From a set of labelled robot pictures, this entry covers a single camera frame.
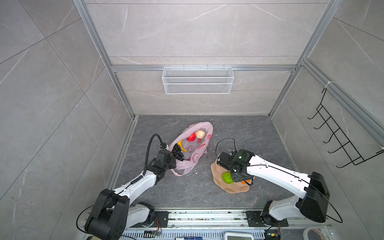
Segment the green fake fruit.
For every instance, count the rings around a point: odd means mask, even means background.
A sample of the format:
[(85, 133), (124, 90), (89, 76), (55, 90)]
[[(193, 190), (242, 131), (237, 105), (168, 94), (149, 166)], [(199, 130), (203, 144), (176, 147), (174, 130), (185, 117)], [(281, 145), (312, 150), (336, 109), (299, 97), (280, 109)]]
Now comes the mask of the green fake fruit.
[(232, 178), (232, 175), (230, 172), (225, 172), (222, 174), (222, 180), (226, 183), (226, 184), (232, 184), (234, 181), (233, 181), (233, 178)]

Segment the pink scalloped plate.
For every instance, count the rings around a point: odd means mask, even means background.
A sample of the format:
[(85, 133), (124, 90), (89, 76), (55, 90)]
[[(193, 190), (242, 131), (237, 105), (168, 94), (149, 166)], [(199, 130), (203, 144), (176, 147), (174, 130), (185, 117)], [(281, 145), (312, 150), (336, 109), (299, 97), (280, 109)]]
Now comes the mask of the pink scalloped plate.
[(217, 165), (217, 159), (215, 160), (214, 163), (211, 164), (211, 170), (212, 170), (213, 180), (215, 184), (218, 185), (224, 191), (230, 194), (236, 194), (236, 193), (248, 192), (250, 190), (249, 185), (242, 184), (241, 182), (226, 184), (222, 180), (222, 174), (228, 171), (222, 168), (221, 166)]

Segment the pink plastic bag fruit print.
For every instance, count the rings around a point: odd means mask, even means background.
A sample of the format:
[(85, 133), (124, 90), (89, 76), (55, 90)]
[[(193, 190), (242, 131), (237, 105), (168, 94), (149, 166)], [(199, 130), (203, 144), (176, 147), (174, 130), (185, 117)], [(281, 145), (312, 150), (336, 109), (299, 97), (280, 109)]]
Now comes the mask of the pink plastic bag fruit print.
[[(171, 169), (175, 176), (181, 177), (191, 172), (198, 164), (200, 157), (207, 153), (207, 147), (213, 135), (213, 129), (213, 125), (210, 122), (200, 122), (190, 125), (168, 145), (167, 149), (172, 151), (174, 145), (183, 140), (183, 147), (187, 150), (187, 152), (183, 152), (185, 160), (176, 160), (177, 167)], [(188, 142), (187, 137), (198, 130), (205, 131), (206, 136), (203, 139), (196, 138), (194, 142)]]

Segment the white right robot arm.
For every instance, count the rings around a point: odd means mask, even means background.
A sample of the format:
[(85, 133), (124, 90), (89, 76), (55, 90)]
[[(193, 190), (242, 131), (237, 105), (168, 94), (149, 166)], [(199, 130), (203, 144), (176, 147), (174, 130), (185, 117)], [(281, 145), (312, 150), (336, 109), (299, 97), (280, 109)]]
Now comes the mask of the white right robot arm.
[(317, 223), (326, 221), (330, 193), (321, 174), (291, 171), (244, 149), (232, 155), (222, 152), (217, 165), (227, 170), (232, 183), (259, 177), (293, 193), (290, 198), (266, 203), (261, 213), (264, 224), (273, 226), (295, 217), (305, 217)]

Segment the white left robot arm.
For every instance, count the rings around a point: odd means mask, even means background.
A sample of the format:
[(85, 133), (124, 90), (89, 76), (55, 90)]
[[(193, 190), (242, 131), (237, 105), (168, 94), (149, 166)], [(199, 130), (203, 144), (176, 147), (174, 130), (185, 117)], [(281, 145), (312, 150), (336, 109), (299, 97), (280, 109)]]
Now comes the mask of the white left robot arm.
[(151, 164), (135, 179), (115, 189), (102, 190), (91, 206), (84, 231), (101, 240), (118, 240), (125, 229), (136, 224), (149, 227), (155, 221), (155, 207), (139, 202), (132, 203), (146, 190), (156, 185), (166, 171), (176, 168), (172, 152), (162, 149)]

